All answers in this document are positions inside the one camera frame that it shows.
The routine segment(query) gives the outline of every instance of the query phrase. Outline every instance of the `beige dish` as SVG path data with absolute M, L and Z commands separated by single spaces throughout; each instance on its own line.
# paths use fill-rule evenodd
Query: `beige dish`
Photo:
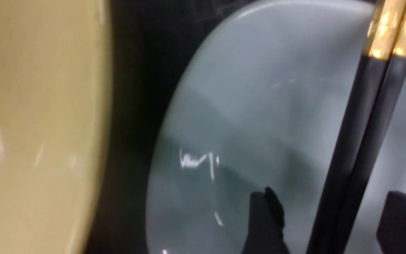
M 0 253 L 79 253 L 106 154 L 106 0 L 0 0 Z

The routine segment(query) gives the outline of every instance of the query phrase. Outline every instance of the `chopsticks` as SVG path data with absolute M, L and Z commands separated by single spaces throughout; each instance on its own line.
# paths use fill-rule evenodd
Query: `chopsticks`
M 344 205 L 334 231 L 328 253 L 343 253 L 369 177 L 385 139 L 406 76 L 406 10 L 401 21 L 393 54 L 383 79 L 374 109 L 356 157 Z
M 382 86 L 406 0 L 378 0 L 319 201 L 306 254 L 333 251 L 333 239 L 375 99 Z

